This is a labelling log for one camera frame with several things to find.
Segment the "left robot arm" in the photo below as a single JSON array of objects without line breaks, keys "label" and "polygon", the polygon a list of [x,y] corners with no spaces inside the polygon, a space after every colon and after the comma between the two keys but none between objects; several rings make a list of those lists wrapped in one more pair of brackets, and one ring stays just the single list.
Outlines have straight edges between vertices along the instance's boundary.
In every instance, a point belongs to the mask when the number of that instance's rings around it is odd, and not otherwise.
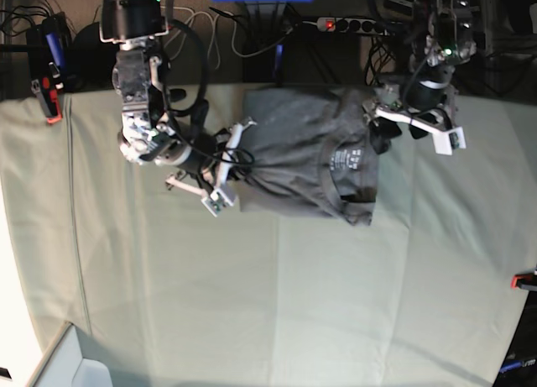
[{"label": "left robot arm", "polygon": [[437,154],[465,149],[451,81],[456,68],[477,53],[470,0],[412,0],[407,22],[388,20],[376,0],[367,2],[375,20],[398,40],[383,60],[394,63],[394,71],[373,68],[373,95],[362,104],[373,149],[387,152],[403,126],[414,139],[431,137]]}]

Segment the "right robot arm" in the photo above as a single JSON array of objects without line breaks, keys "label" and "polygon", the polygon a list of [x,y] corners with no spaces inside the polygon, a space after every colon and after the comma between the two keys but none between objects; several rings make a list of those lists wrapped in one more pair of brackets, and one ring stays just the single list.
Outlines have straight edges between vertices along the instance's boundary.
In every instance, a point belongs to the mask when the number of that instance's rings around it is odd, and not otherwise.
[{"label": "right robot arm", "polygon": [[[101,40],[119,48],[112,70],[113,87],[122,98],[119,149],[131,163],[176,168],[165,184],[197,195],[219,212],[237,199],[230,181],[253,166],[252,155],[239,144],[255,122],[247,119],[214,135],[206,131],[206,48],[188,24],[174,18],[173,8],[174,0],[102,0]],[[173,106],[185,91],[166,83],[171,64],[162,38],[171,29],[191,39],[200,56],[201,82],[185,109]]]}]

